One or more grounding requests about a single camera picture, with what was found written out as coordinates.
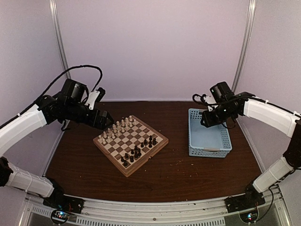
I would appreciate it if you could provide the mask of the eleventh dark chess piece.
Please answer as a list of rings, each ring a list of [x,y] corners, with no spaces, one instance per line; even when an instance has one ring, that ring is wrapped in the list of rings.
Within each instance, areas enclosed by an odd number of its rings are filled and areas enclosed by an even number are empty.
[[[154,139],[152,140],[152,144],[153,144],[153,145],[156,145],[156,144],[157,144],[156,138],[154,138]]]

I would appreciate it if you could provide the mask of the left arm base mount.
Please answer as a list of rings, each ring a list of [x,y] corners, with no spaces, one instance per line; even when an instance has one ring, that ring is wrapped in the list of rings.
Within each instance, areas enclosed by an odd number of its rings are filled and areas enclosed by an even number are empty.
[[[67,213],[81,214],[84,206],[84,200],[81,198],[65,196],[62,204],[55,204],[55,202],[49,198],[44,198],[43,205],[57,210],[63,210]]]

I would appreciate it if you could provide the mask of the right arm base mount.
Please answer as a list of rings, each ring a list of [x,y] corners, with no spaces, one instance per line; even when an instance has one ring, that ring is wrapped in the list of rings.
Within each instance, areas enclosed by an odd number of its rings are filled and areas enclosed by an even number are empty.
[[[225,205],[228,213],[233,213],[236,211],[243,211],[251,208],[255,208],[256,206],[265,204],[264,198],[258,198],[255,200],[250,200],[246,198],[246,195],[239,196],[229,196],[225,200]]]

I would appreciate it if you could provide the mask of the light blue plastic basket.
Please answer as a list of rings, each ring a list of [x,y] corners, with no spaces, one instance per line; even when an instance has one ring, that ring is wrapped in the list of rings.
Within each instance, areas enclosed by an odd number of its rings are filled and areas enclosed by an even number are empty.
[[[188,110],[189,156],[225,158],[232,150],[229,131],[222,125],[206,128],[201,125],[202,109]]]

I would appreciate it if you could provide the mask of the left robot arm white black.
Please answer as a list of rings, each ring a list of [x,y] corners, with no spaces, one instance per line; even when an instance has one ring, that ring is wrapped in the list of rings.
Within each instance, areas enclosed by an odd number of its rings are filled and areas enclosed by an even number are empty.
[[[95,107],[105,95],[103,88],[92,92],[86,85],[67,79],[57,94],[42,95],[24,113],[0,129],[0,185],[35,193],[49,205],[63,209],[68,200],[63,189],[53,180],[20,169],[4,157],[6,151],[32,132],[58,121],[82,123],[104,130],[114,123],[107,111]]]

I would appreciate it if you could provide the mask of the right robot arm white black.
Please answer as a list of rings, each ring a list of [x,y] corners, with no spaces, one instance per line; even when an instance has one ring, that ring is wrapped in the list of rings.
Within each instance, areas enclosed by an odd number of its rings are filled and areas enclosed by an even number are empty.
[[[227,119],[245,116],[243,131],[264,171],[246,187],[241,204],[250,208],[259,195],[282,181],[301,166],[301,114],[263,100],[254,94],[212,91],[199,98],[208,109],[202,113],[201,124],[211,127]]]

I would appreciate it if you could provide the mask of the wooden chess board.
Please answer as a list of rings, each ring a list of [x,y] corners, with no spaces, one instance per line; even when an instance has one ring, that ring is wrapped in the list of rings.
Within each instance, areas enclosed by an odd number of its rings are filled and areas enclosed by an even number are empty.
[[[103,145],[96,141],[97,137],[93,139],[96,147],[125,177],[131,176],[155,154],[162,150],[169,142],[169,139],[167,137],[156,131],[150,125],[138,119],[136,116],[133,117],[138,121],[138,129],[136,130],[137,135],[126,143],[121,141],[118,144],[111,142],[109,144]],[[149,148],[149,136],[152,136],[153,139],[156,138],[157,141],[157,144],[152,145],[152,148]],[[141,148],[141,142],[144,142],[145,139],[148,141],[148,144]],[[134,149],[135,145],[141,149],[142,153],[142,155],[138,156],[138,158],[135,158],[134,154],[131,154],[131,149]],[[128,153],[128,159],[125,158],[125,153]],[[134,157],[134,162],[130,162],[130,156]],[[123,157],[124,160],[128,162],[127,166],[124,166],[124,163],[120,160],[121,157]]]

